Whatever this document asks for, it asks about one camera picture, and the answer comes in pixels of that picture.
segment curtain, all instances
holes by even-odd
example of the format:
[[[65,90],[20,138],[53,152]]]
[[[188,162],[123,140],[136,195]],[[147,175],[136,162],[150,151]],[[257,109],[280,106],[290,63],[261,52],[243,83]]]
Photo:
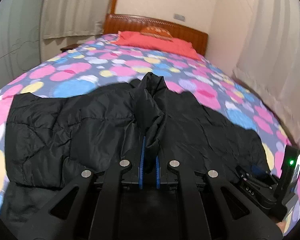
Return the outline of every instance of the curtain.
[[[255,0],[234,74],[257,92],[300,147],[300,1]]]
[[[97,35],[110,0],[44,0],[41,18],[43,39]]]

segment colorful bed sheet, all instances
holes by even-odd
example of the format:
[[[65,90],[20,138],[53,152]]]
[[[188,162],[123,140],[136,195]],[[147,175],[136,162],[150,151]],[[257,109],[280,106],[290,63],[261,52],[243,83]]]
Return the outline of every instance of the colorful bed sheet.
[[[190,91],[201,104],[219,111],[233,123],[255,130],[262,140],[270,169],[281,175],[284,149],[290,142],[274,115],[258,98],[202,56],[197,61],[161,51],[110,44],[116,37],[104,35],[59,54],[0,90],[0,207],[9,182],[4,164],[5,125],[15,94],[30,92],[40,97],[65,98],[115,82],[142,79],[147,72],[164,76],[170,90]],[[285,233],[300,218],[300,178],[296,193],[298,202],[287,217]]]

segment wooden headboard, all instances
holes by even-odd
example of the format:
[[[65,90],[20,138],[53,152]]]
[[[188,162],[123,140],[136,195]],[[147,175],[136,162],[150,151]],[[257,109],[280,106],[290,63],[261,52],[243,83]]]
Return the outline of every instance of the wooden headboard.
[[[208,41],[208,34],[198,30],[154,18],[125,15],[108,14],[104,24],[104,34],[118,33],[118,31],[139,32],[146,26],[157,26],[168,30],[174,38],[182,39],[192,43],[197,53],[205,55]]]

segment black fabric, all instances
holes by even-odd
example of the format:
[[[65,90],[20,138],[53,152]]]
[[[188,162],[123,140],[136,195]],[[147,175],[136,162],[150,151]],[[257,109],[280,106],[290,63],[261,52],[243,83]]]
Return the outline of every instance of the black fabric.
[[[52,197],[37,187],[62,188],[85,169],[105,170],[127,151],[140,152],[144,135],[148,172],[162,153],[196,171],[217,170],[232,182],[238,164],[269,171],[255,131],[200,105],[190,92],[168,90],[163,77],[152,73],[72,98],[26,93],[15,96],[7,120],[7,175],[18,184],[8,187],[0,216],[17,232],[43,204],[33,202],[32,194]]]

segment round metal bolt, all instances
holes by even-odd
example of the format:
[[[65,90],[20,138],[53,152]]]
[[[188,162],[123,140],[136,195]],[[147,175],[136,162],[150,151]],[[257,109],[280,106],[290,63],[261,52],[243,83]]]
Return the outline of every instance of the round metal bolt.
[[[119,164],[122,167],[127,167],[130,164],[130,162],[128,160],[122,160],[119,162]]]
[[[211,171],[208,171],[208,175],[212,178],[216,178],[216,177],[218,177],[218,172],[211,170]]]
[[[81,172],[81,176],[84,177],[84,178],[90,177],[91,176],[91,171],[85,170],[85,171]]]
[[[169,164],[172,167],[178,167],[180,165],[180,162],[173,160],[173,161],[170,161]]]

